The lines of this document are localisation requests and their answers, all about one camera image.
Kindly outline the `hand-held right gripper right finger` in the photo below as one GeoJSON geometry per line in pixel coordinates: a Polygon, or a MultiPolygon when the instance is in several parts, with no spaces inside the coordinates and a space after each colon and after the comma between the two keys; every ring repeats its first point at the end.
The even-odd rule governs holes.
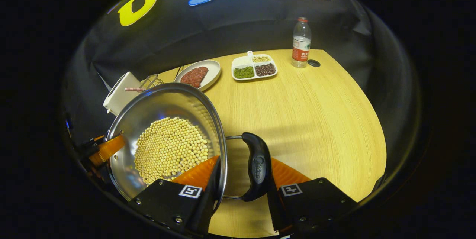
{"type": "Polygon", "coordinates": [[[311,179],[275,158],[271,164],[267,201],[273,228],[280,234],[321,231],[358,207],[325,177],[311,179]]]}

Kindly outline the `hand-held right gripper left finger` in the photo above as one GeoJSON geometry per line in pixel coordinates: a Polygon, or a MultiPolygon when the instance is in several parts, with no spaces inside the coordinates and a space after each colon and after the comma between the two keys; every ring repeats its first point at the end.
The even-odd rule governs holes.
{"type": "Polygon", "coordinates": [[[203,237],[209,232],[218,199],[220,159],[214,156],[175,181],[156,180],[132,198],[128,206],[164,229],[184,236],[203,237]]]}

